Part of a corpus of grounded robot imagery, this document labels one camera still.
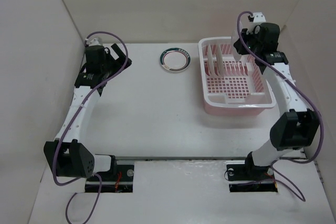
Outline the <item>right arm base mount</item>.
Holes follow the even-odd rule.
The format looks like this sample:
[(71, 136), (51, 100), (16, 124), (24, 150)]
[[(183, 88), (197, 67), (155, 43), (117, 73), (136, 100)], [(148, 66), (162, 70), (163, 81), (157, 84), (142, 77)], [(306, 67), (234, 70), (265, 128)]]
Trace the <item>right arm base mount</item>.
[(242, 162), (226, 162), (224, 178), (231, 193), (277, 193), (273, 171), (270, 167), (247, 168)]

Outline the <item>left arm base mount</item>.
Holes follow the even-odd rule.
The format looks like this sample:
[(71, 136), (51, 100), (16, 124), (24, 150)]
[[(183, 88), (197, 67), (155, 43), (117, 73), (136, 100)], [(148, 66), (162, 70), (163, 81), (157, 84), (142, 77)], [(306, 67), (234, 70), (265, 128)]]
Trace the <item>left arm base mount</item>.
[(134, 162), (118, 162), (116, 172), (99, 172), (102, 178), (101, 193), (132, 193)]

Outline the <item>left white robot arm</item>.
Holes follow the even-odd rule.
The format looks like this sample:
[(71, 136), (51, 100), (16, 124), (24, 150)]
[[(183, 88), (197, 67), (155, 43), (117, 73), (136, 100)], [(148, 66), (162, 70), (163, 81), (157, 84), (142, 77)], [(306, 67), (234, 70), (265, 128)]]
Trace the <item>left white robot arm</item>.
[(96, 40), (85, 48), (86, 62), (74, 84), (74, 93), (66, 119), (53, 141), (44, 145), (44, 154), (54, 179), (89, 178), (99, 173), (105, 180), (117, 176), (113, 155), (93, 154), (85, 146), (86, 131), (107, 82), (132, 63), (127, 51), (117, 44), (105, 47)]

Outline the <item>white plate with characters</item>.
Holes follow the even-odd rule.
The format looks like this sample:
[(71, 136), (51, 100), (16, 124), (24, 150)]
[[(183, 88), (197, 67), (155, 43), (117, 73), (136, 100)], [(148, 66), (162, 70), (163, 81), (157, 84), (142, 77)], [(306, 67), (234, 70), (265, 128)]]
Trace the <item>white plate with characters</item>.
[(246, 48), (243, 46), (239, 38), (239, 35), (241, 34), (243, 28), (244, 27), (242, 23), (239, 22), (239, 28), (237, 28), (236, 26), (231, 36), (232, 54), (235, 61), (240, 61), (242, 56), (247, 53)]

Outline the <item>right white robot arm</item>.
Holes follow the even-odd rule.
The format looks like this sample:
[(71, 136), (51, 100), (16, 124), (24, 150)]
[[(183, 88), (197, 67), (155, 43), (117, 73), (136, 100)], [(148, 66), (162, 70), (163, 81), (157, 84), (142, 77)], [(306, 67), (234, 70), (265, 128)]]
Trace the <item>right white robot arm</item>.
[(280, 117), (269, 140), (250, 152), (229, 179), (273, 179), (274, 163), (292, 150), (309, 146), (322, 120), (313, 103), (296, 86), (285, 54), (278, 51), (279, 26), (254, 21), (237, 26), (230, 37), (198, 43), (204, 109), (212, 115), (258, 115), (279, 106)]

